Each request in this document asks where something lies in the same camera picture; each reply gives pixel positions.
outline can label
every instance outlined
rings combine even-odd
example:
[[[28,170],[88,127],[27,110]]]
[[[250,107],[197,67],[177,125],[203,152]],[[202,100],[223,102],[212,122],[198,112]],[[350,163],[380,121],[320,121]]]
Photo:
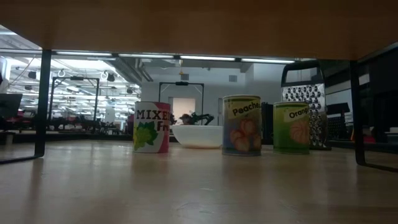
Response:
[[[274,151],[308,154],[310,128],[306,103],[274,105]]]
[[[223,154],[261,155],[261,103],[255,96],[224,98]]]
[[[169,151],[170,105],[137,102],[134,114],[134,152]]]

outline white bowl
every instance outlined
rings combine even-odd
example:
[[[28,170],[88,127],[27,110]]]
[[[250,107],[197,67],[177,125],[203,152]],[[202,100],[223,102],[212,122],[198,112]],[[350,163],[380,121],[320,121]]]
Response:
[[[173,125],[173,134],[184,147],[215,149],[223,144],[222,126]]]

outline table surface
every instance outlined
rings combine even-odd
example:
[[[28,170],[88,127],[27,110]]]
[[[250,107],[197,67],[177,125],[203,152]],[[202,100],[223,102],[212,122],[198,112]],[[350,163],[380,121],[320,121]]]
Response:
[[[130,142],[48,142],[43,159],[0,167],[1,223],[397,223],[398,175],[349,149],[223,156],[135,154]],[[8,156],[32,152],[19,144]],[[372,153],[380,162],[397,157]]]

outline can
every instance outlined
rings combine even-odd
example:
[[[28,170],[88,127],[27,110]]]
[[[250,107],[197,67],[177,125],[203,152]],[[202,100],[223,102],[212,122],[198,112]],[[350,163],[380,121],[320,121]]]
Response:
[[[169,151],[170,104],[136,102],[134,113],[134,152]]]
[[[309,154],[310,128],[308,103],[274,104],[274,152]]]
[[[261,99],[252,95],[223,98],[223,154],[261,155]]]

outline peach illustration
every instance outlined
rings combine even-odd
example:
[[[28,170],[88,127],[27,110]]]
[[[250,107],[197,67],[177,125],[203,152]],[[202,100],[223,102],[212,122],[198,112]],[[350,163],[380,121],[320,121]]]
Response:
[[[237,138],[237,140],[235,140],[234,145],[238,151],[243,151],[243,152],[248,152],[250,148],[249,139],[247,137]]]
[[[253,146],[257,150],[261,150],[261,136],[260,135],[255,135],[253,137]]]
[[[232,130],[229,134],[229,138],[231,139],[232,143],[234,143],[237,138],[241,138],[243,136],[244,134],[240,130]]]
[[[251,119],[243,119],[241,120],[241,131],[243,131],[244,135],[250,136],[256,132],[256,125]]]
[[[306,121],[296,121],[290,127],[290,138],[300,144],[309,143],[310,129]]]

